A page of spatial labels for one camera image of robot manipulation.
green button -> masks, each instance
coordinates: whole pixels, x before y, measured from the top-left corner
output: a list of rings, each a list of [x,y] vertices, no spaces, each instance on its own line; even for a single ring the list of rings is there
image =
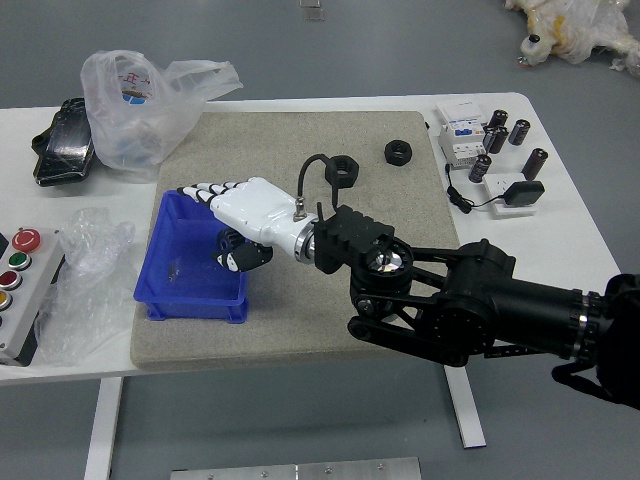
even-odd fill
[[[16,252],[9,257],[9,267],[15,270],[24,270],[31,265],[31,258],[23,252]]]

white table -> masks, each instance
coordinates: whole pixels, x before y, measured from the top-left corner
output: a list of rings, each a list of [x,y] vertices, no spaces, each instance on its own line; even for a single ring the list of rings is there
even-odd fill
[[[516,278],[562,288],[602,292],[608,279],[619,273],[619,270],[528,99],[515,93],[461,97],[475,101],[488,116],[493,110],[501,108],[509,112],[509,122],[518,118],[531,122],[532,127],[525,143],[520,147],[505,144],[501,154],[496,156],[500,161],[494,160],[492,173],[519,171],[534,147],[545,149],[549,153],[549,159],[537,178],[544,183],[546,192],[538,201],[538,211],[533,216],[498,218],[490,205],[464,215],[452,206],[460,243],[488,238],[494,245],[518,259]],[[444,187],[445,159],[437,142],[441,119],[436,113],[435,104],[452,98],[452,95],[441,95],[215,102],[207,105],[207,110],[419,111],[431,127],[429,135],[436,160],[442,166]],[[3,132],[0,138],[0,168],[3,172],[0,178],[0,198],[6,206],[0,230],[10,237],[23,225],[56,228],[79,208],[108,207],[114,223],[131,221],[136,225],[131,253],[135,267],[139,270],[149,234],[155,185],[123,183],[106,169],[95,168],[90,177],[80,184],[57,188],[38,187],[32,178],[36,156],[30,148],[31,138],[50,125],[56,111],[56,108],[0,111],[0,128]],[[474,185],[466,180],[466,171],[454,171],[452,180],[464,196],[479,202],[487,199],[481,185]],[[0,370],[0,385],[103,379],[85,478],[106,478],[113,448],[122,376],[144,373],[129,360],[129,339],[130,331],[124,330],[76,365],[47,365],[36,353],[29,367],[2,367]],[[464,369],[448,368],[446,371],[463,442],[466,446],[482,445],[484,439],[466,372]]]

table leg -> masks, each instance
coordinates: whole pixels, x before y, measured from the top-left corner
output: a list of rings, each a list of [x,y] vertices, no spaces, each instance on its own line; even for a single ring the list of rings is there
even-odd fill
[[[447,376],[462,445],[464,448],[485,447],[487,442],[484,439],[484,433],[482,433],[482,425],[480,425],[480,417],[473,400],[467,370],[445,366],[444,373]]]
[[[85,480],[108,480],[109,478],[122,381],[122,377],[103,378],[100,381],[87,467],[84,473]]]

robotic hand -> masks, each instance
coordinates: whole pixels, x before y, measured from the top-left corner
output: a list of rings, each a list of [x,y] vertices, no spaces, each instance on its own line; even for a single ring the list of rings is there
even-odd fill
[[[317,216],[304,212],[300,198],[294,199],[264,178],[221,185],[199,183],[177,189],[209,207],[213,215],[236,230],[249,243],[220,255],[218,262],[234,271],[246,271],[271,259],[278,245],[302,263],[311,263],[309,249]]]

blue plastic bin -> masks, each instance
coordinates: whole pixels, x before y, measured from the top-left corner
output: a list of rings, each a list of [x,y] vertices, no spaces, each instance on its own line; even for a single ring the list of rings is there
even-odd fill
[[[162,196],[133,297],[151,320],[247,318],[247,274],[223,268],[211,254],[228,228],[203,204],[175,191]]]

